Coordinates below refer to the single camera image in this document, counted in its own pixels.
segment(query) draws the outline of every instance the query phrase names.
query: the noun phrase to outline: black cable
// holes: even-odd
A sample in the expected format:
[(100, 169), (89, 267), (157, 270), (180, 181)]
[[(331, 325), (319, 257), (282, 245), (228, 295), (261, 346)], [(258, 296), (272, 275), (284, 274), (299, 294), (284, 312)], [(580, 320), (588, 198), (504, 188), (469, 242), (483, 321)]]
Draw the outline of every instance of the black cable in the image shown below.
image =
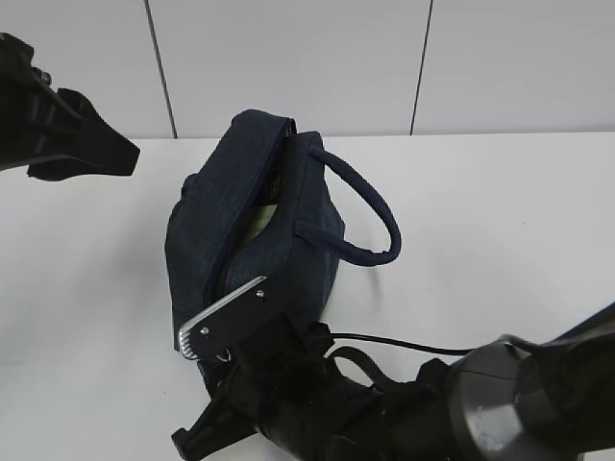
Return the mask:
[(435, 353), (439, 355), (455, 355), (462, 356), (470, 353), (474, 349), (442, 349), (434, 348), (432, 346), (423, 346), (421, 344), (408, 343), (407, 341), (400, 341), (399, 339), (381, 338), (379, 336), (371, 336), (369, 334), (358, 333), (331, 333), (325, 336), (331, 339), (354, 339), (357, 341), (370, 341), (372, 343), (388, 344), (390, 346), (398, 346), (400, 348), (413, 349), (415, 351)]

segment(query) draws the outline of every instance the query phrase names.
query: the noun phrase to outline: black mechanical part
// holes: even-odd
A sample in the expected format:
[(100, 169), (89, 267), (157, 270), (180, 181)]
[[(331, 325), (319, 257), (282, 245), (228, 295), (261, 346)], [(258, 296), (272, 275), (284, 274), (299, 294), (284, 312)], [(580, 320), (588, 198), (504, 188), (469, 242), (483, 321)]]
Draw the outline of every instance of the black mechanical part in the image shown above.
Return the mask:
[(234, 298), (232, 293), (228, 299), (231, 299), (229, 303), (216, 303), (212, 311), (206, 309), (203, 317), (195, 317), (200, 320), (191, 328), (188, 337), (190, 348), (199, 357), (222, 354), (241, 343), (283, 313), (287, 305), (285, 290), (275, 278), (263, 278), (242, 296)]
[[(228, 344), (195, 348), (198, 354), (227, 346), (234, 364), (213, 386), (210, 404), (227, 424), (218, 425), (208, 407), (197, 425), (173, 435), (186, 461), (254, 430), (304, 461), (579, 461), (586, 451), (615, 447), (615, 334), (603, 313), (578, 336), (545, 345), (503, 336), (451, 366), (427, 362), (415, 381), (400, 383), (354, 348), (325, 356), (328, 328), (314, 324), (300, 334), (287, 304), (264, 308), (266, 297), (256, 296), (283, 291), (283, 280), (262, 286), (202, 321), (219, 325), (253, 309), (246, 318), (255, 328), (239, 328)], [(336, 359), (354, 362), (373, 384), (346, 378)]]
[(566, 331), (557, 339), (578, 338), (597, 331), (615, 331), (615, 303), (605, 307), (589, 319)]
[(33, 56), (30, 45), (0, 34), (0, 171), (31, 165), (28, 175), (45, 181), (132, 175), (138, 148), (83, 94), (54, 92), (50, 75), (31, 66)]

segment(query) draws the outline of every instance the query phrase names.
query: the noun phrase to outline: white tabletop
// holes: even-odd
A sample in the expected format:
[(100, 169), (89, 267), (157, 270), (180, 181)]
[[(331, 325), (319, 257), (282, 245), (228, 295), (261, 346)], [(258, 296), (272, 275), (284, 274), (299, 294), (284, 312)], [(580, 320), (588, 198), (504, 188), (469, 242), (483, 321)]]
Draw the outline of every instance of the white tabletop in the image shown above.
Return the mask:
[[(216, 140), (137, 143), (128, 179), (0, 173), (0, 459), (178, 459), (170, 434), (208, 402), (172, 349), (162, 244), (184, 177)], [(381, 192), (404, 238), (389, 266), (340, 264), (332, 330), (452, 348), (505, 332), (543, 341), (615, 299), (615, 133), (326, 146)], [(375, 215), (328, 178), (348, 238), (384, 247)], [(357, 345), (397, 379), (430, 358)], [(254, 436), (209, 459), (292, 458)]]

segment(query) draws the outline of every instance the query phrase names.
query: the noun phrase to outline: white wall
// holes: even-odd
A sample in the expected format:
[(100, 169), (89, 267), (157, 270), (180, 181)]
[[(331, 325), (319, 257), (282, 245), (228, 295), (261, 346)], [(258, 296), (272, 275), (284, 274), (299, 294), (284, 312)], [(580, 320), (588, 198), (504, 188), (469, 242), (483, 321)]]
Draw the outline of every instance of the white wall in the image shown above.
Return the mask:
[[(609, 0), (149, 0), (179, 137), (247, 108), (326, 135), (615, 128)], [(5, 0), (36, 49), (131, 137), (170, 137), (143, 0)]]

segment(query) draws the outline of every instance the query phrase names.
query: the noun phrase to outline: navy blue bag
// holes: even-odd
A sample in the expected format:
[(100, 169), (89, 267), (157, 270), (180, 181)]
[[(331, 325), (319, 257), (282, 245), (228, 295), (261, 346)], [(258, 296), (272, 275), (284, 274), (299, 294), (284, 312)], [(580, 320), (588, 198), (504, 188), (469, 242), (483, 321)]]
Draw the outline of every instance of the navy blue bag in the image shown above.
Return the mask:
[[(325, 166), (385, 223), (388, 251), (344, 241)], [(257, 276), (283, 272), (299, 330), (317, 322), (339, 258), (363, 266), (392, 261), (401, 236), (389, 207), (317, 132), (296, 133), (290, 118), (259, 110), (237, 115), (199, 173), (186, 178), (165, 241), (175, 348), (177, 332), (209, 305)]]

